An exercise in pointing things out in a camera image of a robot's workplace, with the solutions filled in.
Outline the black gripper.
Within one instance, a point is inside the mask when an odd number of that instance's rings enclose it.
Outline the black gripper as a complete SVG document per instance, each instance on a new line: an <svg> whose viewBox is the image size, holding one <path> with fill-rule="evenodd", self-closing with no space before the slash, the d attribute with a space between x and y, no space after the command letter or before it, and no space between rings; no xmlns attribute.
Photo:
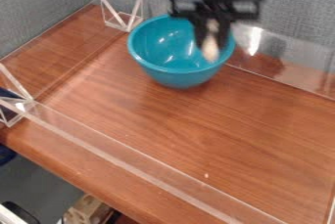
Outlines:
<svg viewBox="0 0 335 224"><path fill-rule="evenodd" d="M207 37L207 19L219 20L217 46L227 46L231 33L231 21L256 21L264 0L169 0L169 14L176 18L192 20L196 46L201 48Z"/></svg>

